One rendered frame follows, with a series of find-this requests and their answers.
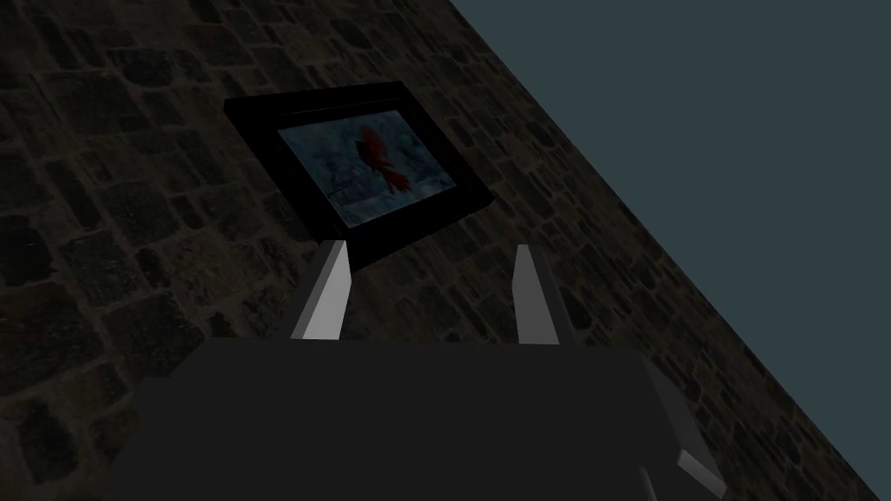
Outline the black framed red bird picture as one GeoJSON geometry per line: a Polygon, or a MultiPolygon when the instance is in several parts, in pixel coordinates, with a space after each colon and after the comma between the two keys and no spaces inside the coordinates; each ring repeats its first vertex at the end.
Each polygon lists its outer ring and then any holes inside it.
{"type": "Polygon", "coordinates": [[[223,110],[308,234],[345,242],[352,271],[493,200],[404,83],[233,97],[223,110]]]}

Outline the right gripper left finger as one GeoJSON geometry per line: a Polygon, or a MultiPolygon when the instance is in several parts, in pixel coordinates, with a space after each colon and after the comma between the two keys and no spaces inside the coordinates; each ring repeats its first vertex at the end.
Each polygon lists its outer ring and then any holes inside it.
{"type": "Polygon", "coordinates": [[[299,282],[278,337],[339,339],[351,287],[346,241],[325,240],[299,282]]]}

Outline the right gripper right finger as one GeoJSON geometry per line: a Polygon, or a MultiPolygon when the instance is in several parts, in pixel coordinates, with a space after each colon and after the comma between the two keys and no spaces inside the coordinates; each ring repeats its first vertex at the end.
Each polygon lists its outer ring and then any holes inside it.
{"type": "Polygon", "coordinates": [[[517,246],[512,298],[521,344],[573,345],[572,321],[542,249],[517,246]]]}

